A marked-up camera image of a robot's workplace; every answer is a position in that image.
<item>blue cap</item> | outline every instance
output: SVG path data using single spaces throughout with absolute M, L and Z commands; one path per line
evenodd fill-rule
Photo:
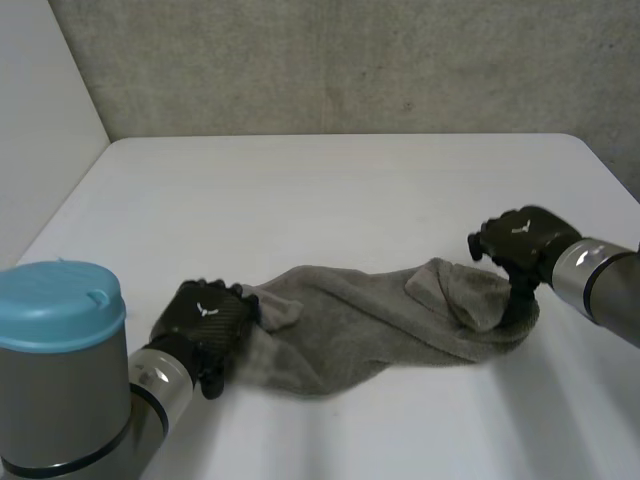
M 0 272 L 0 348 L 66 353 L 104 342 L 122 327 L 120 282 L 85 262 L 39 262 Z

